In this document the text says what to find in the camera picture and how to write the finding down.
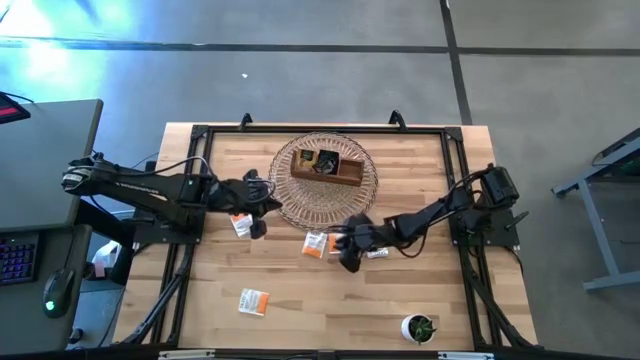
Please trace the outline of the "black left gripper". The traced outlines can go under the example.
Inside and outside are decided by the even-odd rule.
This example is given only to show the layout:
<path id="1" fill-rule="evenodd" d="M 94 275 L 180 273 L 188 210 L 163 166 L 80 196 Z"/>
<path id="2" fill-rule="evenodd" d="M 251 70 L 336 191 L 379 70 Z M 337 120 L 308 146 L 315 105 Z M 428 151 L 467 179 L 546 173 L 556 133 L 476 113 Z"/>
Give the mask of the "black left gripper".
<path id="1" fill-rule="evenodd" d="M 282 207 L 274 194 L 267 194 L 267 181 L 259 178 L 255 169 L 249 170 L 242 179 L 220 180 L 213 175 L 208 193 L 208 211 L 230 215 L 250 215 L 250 237 L 259 239 L 267 231 L 262 220 L 264 214 Z"/>

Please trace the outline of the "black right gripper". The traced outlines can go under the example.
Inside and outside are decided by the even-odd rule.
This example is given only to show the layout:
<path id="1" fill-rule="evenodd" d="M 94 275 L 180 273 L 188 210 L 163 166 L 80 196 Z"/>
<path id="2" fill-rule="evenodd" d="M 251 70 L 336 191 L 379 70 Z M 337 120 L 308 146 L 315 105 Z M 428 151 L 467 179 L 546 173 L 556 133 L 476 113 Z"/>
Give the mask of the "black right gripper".
<path id="1" fill-rule="evenodd" d="M 340 264 L 349 272 L 356 273 L 364 253 L 391 246 L 394 239 L 395 230 L 391 225 L 375 225 L 364 214 L 351 216 L 342 227 L 338 245 Z"/>

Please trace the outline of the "yellow mango tea packet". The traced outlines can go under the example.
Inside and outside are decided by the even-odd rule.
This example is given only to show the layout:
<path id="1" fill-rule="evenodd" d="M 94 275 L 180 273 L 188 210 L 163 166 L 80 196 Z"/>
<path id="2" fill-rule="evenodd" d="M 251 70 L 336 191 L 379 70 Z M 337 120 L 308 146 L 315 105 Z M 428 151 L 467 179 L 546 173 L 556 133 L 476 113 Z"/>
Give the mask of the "yellow mango tea packet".
<path id="1" fill-rule="evenodd" d="M 314 150 L 300 149 L 297 158 L 297 168 L 300 171 L 314 172 L 318 161 L 318 153 Z"/>

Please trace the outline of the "wooden tea organizer box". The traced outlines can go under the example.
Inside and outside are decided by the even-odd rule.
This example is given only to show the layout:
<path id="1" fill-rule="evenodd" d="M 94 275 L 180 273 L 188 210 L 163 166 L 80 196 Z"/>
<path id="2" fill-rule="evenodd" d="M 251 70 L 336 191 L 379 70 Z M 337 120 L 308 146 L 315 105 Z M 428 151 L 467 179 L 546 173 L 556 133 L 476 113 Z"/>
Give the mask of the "wooden tea organizer box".
<path id="1" fill-rule="evenodd" d="M 297 158 L 300 149 L 294 150 L 290 164 L 290 174 L 294 178 L 311 180 L 316 182 L 339 184 L 359 187 L 364 177 L 364 161 L 342 157 L 336 175 L 319 174 L 316 171 L 306 172 L 297 168 Z"/>

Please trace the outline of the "round woven wicker mat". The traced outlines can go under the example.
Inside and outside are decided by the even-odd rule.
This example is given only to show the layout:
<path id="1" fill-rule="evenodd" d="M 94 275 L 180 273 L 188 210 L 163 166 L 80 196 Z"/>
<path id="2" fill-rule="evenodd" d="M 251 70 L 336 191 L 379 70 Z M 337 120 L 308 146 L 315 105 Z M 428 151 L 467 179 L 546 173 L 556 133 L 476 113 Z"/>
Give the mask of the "round woven wicker mat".
<path id="1" fill-rule="evenodd" d="M 298 150 L 334 151 L 342 160 L 360 161 L 361 184 L 351 186 L 293 177 L 291 166 Z M 378 191 L 378 175 L 371 156 L 356 140 L 335 132 L 308 133 L 287 142 L 271 162 L 269 180 L 275 184 L 274 198 L 282 204 L 280 215 L 306 230 L 340 225 L 352 215 L 368 212 Z"/>

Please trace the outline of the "potted plant white pot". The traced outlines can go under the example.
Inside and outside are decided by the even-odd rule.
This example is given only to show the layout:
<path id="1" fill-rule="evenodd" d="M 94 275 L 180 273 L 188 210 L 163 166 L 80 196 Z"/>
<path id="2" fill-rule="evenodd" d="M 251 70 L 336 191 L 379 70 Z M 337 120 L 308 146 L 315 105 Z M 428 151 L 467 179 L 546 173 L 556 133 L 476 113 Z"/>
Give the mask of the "potted plant white pot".
<path id="1" fill-rule="evenodd" d="M 434 321 L 423 314 L 413 314 L 401 322 L 401 333 L 408 341 L 421 345 L 428 343 L 436 333 Z"/>

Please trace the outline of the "white object under desk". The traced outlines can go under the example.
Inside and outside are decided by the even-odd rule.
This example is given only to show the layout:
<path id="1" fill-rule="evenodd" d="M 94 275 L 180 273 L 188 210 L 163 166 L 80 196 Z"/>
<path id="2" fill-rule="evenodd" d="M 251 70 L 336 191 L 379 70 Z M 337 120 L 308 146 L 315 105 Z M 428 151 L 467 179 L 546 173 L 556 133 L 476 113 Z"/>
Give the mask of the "white object under desk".
<path id="1" fill-rule="evenodd" d="M 96 251 L 91 260 L 95 278 L 105 279 L 113 272 L 121 250 L 122 245 L 111 240 Z"/>

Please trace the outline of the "black computer mouse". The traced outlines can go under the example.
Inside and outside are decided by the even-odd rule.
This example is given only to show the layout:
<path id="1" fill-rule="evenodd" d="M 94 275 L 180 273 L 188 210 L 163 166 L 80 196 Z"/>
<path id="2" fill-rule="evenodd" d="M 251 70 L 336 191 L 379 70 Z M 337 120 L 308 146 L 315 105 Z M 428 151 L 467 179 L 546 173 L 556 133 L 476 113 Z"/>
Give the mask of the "black computer mouse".
<path id="1" fill-rule="evenodd" d="M 54 271 L 47 279 L 43 290 L 43 311 L 51 319 L 62 317 L 71 302 L 75 272 L 69 268 Z"/>

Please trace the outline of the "grey desk top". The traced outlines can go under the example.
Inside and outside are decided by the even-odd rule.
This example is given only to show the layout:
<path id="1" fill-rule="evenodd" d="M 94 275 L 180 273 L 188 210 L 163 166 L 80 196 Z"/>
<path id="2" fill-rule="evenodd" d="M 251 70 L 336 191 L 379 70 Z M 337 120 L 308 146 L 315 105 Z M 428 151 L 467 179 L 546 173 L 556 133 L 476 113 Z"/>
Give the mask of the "grey desk top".
<path id="1" fill-rule="evenodd" d="M 100 99 L 26 104 L 28 119 L 0 124 L 0 232 L 65 227 L 79 198 L 61 181 L 69 163 L 92 153 Z"/>

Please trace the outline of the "grey metal table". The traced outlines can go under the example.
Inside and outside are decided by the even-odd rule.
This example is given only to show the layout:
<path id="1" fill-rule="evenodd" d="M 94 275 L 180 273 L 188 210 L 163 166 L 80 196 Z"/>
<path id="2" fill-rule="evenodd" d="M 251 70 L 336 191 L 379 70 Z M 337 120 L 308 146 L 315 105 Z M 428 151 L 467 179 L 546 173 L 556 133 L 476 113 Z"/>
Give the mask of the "grey metal table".
<path id="1" fill-rule="evenodd" d="M 589 166 L 571 180 L 551 188 L 552 194 L 557 198 L 563 198 L 574 190 L 580 193 L 604 261 L 607 274 L 584 282 L 584 290 L 594 292 L 620 286 L 640 285 L 640 270 L 623 272 L 617 264 L 605 231 L 605 220 L 599 214 L 591 192 L 591 185 L 596 182 L 640 183 L 640 127 L 598 152 Z"/>

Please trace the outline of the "backlit computer keyboard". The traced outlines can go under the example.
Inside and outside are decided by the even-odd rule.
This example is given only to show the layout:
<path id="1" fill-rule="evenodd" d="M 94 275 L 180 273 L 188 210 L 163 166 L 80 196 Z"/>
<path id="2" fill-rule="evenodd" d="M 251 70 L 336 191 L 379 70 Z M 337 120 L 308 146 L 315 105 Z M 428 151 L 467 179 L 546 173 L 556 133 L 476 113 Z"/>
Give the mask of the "backlit computer keyboard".
<path id="1" fill-rule="evenodd" d="M 40 234 L 0 233 L 0 287 L 34 282 Z"/>

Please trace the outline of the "dark grey desk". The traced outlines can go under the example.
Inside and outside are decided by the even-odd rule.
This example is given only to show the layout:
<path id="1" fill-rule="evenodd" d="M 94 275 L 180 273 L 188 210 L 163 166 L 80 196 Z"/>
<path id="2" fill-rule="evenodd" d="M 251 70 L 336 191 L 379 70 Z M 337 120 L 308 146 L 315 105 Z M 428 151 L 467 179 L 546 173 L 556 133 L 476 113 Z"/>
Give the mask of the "dark grey desk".
<path id="1" fill-rule="evenodd" d="M 40 234 L 34 282 L 0 287 L 0 355 L 64 349 L 72 332 L 92 229 L 86 225 L 34 230 Z M 75 272 L 71 302 L 60 318 L 43 311 L 43 290 L 60 268 Z"/>

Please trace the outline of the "black device red screen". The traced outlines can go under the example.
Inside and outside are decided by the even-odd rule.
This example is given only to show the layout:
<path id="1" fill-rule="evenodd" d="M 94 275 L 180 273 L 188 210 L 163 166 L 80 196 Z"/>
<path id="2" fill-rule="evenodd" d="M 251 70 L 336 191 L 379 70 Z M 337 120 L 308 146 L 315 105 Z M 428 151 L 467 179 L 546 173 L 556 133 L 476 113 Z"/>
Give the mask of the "black device red screen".
<path id="1" fill-rule="evenodd" d="M 30 117 L 29 111 L 12 100 L 7 94 L 0 92 L 0 124 L 20 121 Z"/>

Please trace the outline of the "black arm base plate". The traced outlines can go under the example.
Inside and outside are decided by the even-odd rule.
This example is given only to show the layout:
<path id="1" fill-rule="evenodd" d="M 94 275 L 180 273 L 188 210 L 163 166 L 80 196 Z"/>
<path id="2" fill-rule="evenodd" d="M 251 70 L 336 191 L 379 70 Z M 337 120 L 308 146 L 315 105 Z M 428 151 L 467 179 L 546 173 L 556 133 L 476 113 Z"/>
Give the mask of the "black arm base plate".
<path id="1" fill-rule="evenodd" d="M 187 208 L 179 220 L 162 219 L 159 215 L 137 208 L 131 224 L 134 241 L 141 244 L 197 244 L 203 234 L 206 211 L 203 207 Z"/>
<path id="2" fill-rule="evenodd" d="M 449 219 L 454 246 L 518 247 L 517 224 L 529 215 L 515 215 L 510 208 L 492 211 L 469 209 Z"/>

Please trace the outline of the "silver bracket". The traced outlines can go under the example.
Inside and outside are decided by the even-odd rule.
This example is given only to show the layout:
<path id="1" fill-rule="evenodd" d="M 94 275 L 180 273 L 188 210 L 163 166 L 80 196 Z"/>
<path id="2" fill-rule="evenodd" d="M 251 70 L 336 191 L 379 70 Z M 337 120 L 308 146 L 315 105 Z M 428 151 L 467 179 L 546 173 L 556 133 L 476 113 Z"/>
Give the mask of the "silver bracket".
<path id="1" fill-rule="evenodd" d="M 206 349 L 180 349 L 171 351 L 161 351 L 157 360 L 214 360 L 216 354 L 214 350 Z"/>
<path id="2" fill-rule="evenodd" d="M 495 360 L 493 353 L 440 351 L 438 360 Z"/>

